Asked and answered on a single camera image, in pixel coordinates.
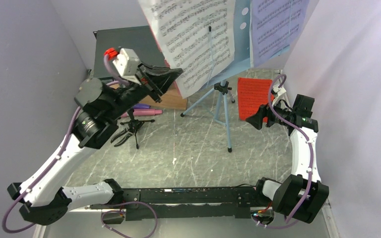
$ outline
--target pink marker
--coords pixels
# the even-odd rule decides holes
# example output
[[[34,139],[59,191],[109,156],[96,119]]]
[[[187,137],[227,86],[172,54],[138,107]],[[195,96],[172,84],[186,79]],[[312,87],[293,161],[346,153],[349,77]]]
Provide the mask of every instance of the pink marker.
[[[134,109],[133,110],[133,115],[134,116],[155,116],[162,114],[162,110],[155,110],[153,108],[151,109]],[[122,118],[127,118],[129,115],[127,113],[122,114]]]

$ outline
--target red sheet of paper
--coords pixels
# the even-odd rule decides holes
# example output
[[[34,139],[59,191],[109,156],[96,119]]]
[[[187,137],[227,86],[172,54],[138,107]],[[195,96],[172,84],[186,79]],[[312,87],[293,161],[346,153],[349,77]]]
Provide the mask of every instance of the red sheet of paper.
[[[268,104],[268,90],[271,86],[270,79],[239,78],[237,81],[237,98],[239,104],[239,118],[246,118],[254,115],[259,106]]]

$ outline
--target marble floor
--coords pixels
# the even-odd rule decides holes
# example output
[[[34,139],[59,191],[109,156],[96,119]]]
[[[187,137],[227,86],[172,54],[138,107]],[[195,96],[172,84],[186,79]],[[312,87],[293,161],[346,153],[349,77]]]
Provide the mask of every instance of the marble floor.
[[[238,77],[269,78],[270,69],[242,72],[228,79],[237,100]],[[189,106],[208,89],[189,97]],[[292,148],[281,125],[258,131],[239,120],[238,103],[229,103],[233,152],[227,152],[226,128],[214,122],[205,108],[215,110],[218,92],[182,118],[182,111],[140,117],[156,120],[138,132],[140,149],[130,138],[124,145],[110,142],[85,161],[69,178],[68,186],[98,183],[113,178],[121,187],[234,186],[255,184],[262,177],[284,181],[291,171]],[[224,108],[220,110],[224,121]]]

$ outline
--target gray wall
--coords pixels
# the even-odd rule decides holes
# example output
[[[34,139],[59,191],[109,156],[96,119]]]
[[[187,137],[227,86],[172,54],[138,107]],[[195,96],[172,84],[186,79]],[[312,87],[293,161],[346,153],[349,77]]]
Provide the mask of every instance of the gray wall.
[[[320,1],[284,71],[315,98],[317,164],[345,238],[381,238],[381,1]]]
[[[85,66],[48,0],[0,1],[0,222],[6,187],[30,177],[61,142]],[[12,229],[25,226],[18,207]],[[31,237],[34,228],[0,238]]]
[[[96,49],[93,31],[148,25],[137,0],[51,0],[51,2],[75,42],[85,66],[90,69],[94,66]]]

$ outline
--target red cap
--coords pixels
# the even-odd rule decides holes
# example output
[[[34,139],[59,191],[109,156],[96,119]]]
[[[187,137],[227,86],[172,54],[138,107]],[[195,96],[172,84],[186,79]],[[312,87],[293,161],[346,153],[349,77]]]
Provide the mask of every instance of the red cap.
[[[115,50],[115,48],[110,48],[104,52],[104,55],[109,55],[109,60],[116,57],[119,53]]]

